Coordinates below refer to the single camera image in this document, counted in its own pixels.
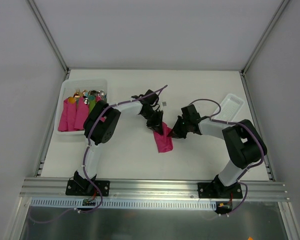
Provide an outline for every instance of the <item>metal frame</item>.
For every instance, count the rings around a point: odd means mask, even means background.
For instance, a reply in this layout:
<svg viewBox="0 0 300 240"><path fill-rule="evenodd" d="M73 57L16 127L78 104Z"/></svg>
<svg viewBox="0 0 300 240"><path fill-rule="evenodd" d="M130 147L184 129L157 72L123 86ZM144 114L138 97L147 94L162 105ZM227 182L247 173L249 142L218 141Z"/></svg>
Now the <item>metal frame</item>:
<svg viewBox="0 0 300 240"><path fill-rule="evenodd" d="M258 52L262 48L269 34L273 30L274 26L280 19L281 15L285 11L287 5L291 0L282 0L280 6L274 13L271 21L264 30L260 40L258 41L256 47L254 48L249 60L247 61L244 69L242 70L241 80L243 88L248 100L248 105L250 107L252 119L255 128L259 133L260 126L258 123L257 115L255 113L255 108L253 101L250 96L249 88L247 86L247 81L245 79L246 72L253 63ZM47 24L41 15L35 0L26 0L33 15L38 21L40 28L42 29L45 37L54 51L62 69L65 71L66 76L64 80L69 77L69 68L59 51ZM12 224L8 227L7 238L8 239L19 239L23 225L27 216L28 208L31 203L32 197L52 197L52 198L70 198L65 195L65 190L67 186L67 178L47 178L40 177L40 172L43 167L45 157L49 148L51 136L53 133L55 111L51 116L49 127L45 134L44 144L39 152L38 165L35 172L35 177L27 177L24 181L23 187L20 192L20 197L17 202L17 209L13 216ZM246 181L248 185L248 195L247 202L278 202L282 220L284 222L285 230L290 240L300 239L300 229L296 222L295 215L292 209L290 198L283 182L275 182L276 174L271 168L271 160L265 158L266 167L269 173L269 179L273 181ZM112 201L117 200L167 200L176 202L185 201L204 201L200 200L198 197L198 182L207 181L194 181L194 180L132 180L132 179L106 179L110 181L110 191L109 199Z"/></svg>

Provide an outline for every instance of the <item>white vent strip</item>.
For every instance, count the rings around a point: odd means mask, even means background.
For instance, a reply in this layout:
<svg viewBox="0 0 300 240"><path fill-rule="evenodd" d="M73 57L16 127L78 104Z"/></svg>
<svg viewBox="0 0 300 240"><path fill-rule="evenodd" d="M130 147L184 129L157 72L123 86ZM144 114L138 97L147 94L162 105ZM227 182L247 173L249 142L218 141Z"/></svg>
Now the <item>white vent strip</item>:
<svg viewBox="0 0 300 240"><path fill-rule="evenodd" d="M33 197L33 207L54 207L54 208L91 208L82 206L83 198L49 198ZM104 199L100 206L104 209L174 209L174 210L216 210L215 201L207 200L129 200L129 199Z"/></svg>

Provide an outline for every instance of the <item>green object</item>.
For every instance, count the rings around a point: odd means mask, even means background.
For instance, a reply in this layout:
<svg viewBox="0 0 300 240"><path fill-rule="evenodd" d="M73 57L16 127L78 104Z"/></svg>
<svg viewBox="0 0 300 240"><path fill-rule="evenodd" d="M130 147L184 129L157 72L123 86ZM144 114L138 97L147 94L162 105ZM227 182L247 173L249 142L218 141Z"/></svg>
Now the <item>green object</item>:
<svg viewBox="0 0 300 240"><path fill-rule="evenodd" d="M94 109L96 105L96 99L93 98L92 100L89 99L89 113L91 113L92 109Z"/></svg>

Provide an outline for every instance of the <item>red cloth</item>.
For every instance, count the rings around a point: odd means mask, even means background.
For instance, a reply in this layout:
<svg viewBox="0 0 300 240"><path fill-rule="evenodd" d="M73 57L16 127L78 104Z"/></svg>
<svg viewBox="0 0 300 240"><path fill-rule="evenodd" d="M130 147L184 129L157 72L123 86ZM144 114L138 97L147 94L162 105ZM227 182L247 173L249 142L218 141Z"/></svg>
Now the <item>red cloth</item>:
<svg viewBox="0 0 300 240"><path fill-rule="evenodd" d="M78 107L76 110L74 129L83 130L84 123L89 115L89 107L84 103L84 98L80 97L78 101Z"/></svg>
<svg viewBox="0 0 300 240"><path fill-rule="evenodd" d="M60 122L58 126L58 131L60 132L66 132L68 131L68 99L63 101L63 110L60 117Z"/></svg>
<svg viewBox="0 0 300 240"><path fill-rule="evenodd" d="M154 140L156 143L156 146L158 148L159 153L166 153L170 152L172 149L174 149L174 145L172 143L172 137L168 136L168 134L171 131L171 128L167 126L164 122L162 123L163 128L163 135L160 135L157 132L153 132Z"/></svg>
<svg viewBox="0 0 300 240"><path fill-rule="evenodd" d="M68 131L73 132L76 131L75 129L75 121L77 115L77 103L70 103L67 104L67 122L68 122Z"/></svg>

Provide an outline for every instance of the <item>white table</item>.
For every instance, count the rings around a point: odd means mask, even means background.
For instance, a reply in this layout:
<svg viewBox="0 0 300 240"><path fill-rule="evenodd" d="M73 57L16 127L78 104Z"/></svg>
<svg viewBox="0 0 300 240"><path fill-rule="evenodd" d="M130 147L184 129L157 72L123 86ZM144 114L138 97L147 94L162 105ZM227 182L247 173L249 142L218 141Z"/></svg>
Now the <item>white table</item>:
<svg viewBox="0 0 300 240"><path fill-rule="evenodd" d="M237 71L177 70L71 70L70 79L104 78L108 81L108 102L121 102L148 89L168 87L160 100L166 101L163 121L172 128L181 108L198 98L221 102L228 93L245 100L234 119L252 120L244 88ZM217 108L210 102L196 102L201 116ZM108 179L212 180L229 161L225 142L212 136L188 133L173 139L173 150L158 153L153 132L142 116L120 118L111 140L105 144L97 177ZM55 132L44 162L42 177L70 178L82 164L84 136L60 136ZM269 180L264 164L253 168L242 180Z"/></svg>

